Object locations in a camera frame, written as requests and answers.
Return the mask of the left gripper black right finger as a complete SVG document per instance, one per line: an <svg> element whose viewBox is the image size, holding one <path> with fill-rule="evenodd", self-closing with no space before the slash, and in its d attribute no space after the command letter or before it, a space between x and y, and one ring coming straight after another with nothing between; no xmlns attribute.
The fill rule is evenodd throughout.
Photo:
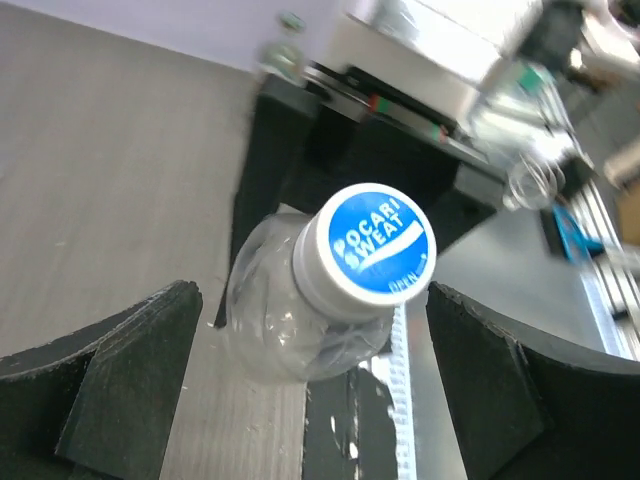
<svg viewBox="0 0 640 480"><path fill-rule="evenodd" d="M429 331L470 479L636 479L639 365L437 282Z"/></svg>

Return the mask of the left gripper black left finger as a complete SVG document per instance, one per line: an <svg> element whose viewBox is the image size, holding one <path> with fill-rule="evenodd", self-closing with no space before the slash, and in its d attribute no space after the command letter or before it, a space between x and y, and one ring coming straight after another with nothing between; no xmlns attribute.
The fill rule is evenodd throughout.
<svg viewBox="0 0 640 480"><path fill-rule="evenodd" d="M4 479L159 477L203 307L176 281L1 360Z"/></svg>

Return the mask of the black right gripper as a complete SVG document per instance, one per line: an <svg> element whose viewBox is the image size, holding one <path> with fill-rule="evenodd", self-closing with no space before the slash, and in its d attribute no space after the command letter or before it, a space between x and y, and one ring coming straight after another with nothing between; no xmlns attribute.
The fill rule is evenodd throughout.
<svg viewBox="0 0 640 480"><path fill-rule="evenodd" d="M282 202L314 213L347 185L389 185L427 214L438 250L502 209L504 171L455 139L457 126L355 67L310 67L306 75L308 92L268 77L256 95L231 211L230 265L277 210L300 156ZM319 114L311 93L321 99Z"/></svg>

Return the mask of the clear plastic bottle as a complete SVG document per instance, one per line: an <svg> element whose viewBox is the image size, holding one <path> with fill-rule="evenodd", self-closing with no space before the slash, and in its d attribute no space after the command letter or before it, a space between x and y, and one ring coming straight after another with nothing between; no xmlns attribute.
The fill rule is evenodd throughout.
<svg viewBox="0 0 640 480"><path fill-rule="evenodd" d="M332 378L376 355L387 342L394 311L353 323L318 310L294 277L294 244L308 216L264 219L241 247L225 296L223 338L231 359L263 383Z"/></svg>

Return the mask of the white bottle cap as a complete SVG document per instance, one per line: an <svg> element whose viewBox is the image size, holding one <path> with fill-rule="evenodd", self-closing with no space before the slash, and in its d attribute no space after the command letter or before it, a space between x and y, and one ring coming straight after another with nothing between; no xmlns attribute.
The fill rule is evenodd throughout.
<svg viewBox="0 0 640 480"><path fill-rule="evenodd" d="M365 322L421 295L436 265L425 213L379 183L345 187L301 230L292 268L304 298L340 321Z"/></svg>

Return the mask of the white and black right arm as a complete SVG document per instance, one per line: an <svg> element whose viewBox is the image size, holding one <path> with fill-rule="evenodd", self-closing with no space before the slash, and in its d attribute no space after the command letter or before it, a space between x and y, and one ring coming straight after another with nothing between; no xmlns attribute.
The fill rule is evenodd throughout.
<svg viewBox="0 0 640 480"><path fill-rule="evenodd" d="M399 1L376 1L363 13L344 10L326 51L310 64L314 79L294 87L269 75L259 88L248 150L232 209L230 251L278 205L316 209L346 181L387 180L410 195L448 247L486 220L493 208L462 192L455 175L466 166L458 147L439 147L386 113L356 119L331 107L333 94L350 102L386 100L428 121L449 138L479 104L526 63L565 70L583 36L586 8L576 1L537 1L505 26L500 46L453 22L436 29Z"/></svg>

